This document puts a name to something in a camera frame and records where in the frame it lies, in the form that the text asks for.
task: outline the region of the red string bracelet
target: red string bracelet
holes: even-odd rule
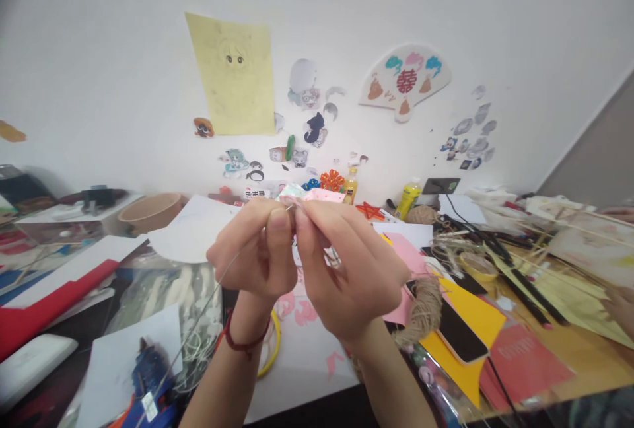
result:
[[[255,349],[259,343],[261,343],[265,336],[266,336],[266,332],[269,330],[269,324],[271,324],[271,318],[269,318],[269,320],[266,323],[266,328],[264,329],[264,332],[262,333],[262,335],[260,337],[258,337],[256,340],[254,340],[251,343],[248,344],[236,344],[235,342],[233,342],[233,339],[231,338],[231,317],[233,316],[233,311],[229,311],[229,317],[227,318],[227,324],[225,325],[225,330],[223,330],[221,336],[220,336],[220,340],[218,341],[217,346],[220,345],[220,343],[223,340],[223,336],[225,337],[225,339],[227,339],[227,345],[232,349],[235,350],[236,352],[244,352],[249,360],[249,362],[251,361],[251,358],[253,357],[253,349]]]

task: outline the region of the red starfish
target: red starfish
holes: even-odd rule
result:
[[[373,207],[367,202],[363,202],[363,205],[356,205],[357,210],[361,213],[365,214],[365,218],[367,220],[371,220],[373,217],[378,220],[385,220],[385,217],[381,213],[381,209],[379,207]]]

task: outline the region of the yellow bottle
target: yellow bottle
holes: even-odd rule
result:
[[[419,185],[421,179],[413,177],[411,182],[407,183],[403,187],[403,194],[401,195],[401,203],[398,204],[394,216],[396,218],[405,221],[409,210],[413,207],[414,203],[418,200],[418,196],[421,195],[423,188]]]
[[[357,195],[357,186],[359,183],[357,182],[357,168],[351,167],[349,169],[348,178],[345,180],[345,184],[343,185],[343,190],[345,193],[345,197],[343,198],[343,202],[348,205],[355,204],[355,195]]]

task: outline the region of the paper fan decoration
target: paper fan decoration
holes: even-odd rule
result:
[[[437,52],[426,46],[404,45],[372,69],[359,104],[396,110],[397,121],[409,121],[414,106],[450,81],[451,70]]]

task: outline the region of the black phone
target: black phone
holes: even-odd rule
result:
[[[454,357],[464,365],[489,355],[487,346],[444,299],[440,309],[438,334]]]

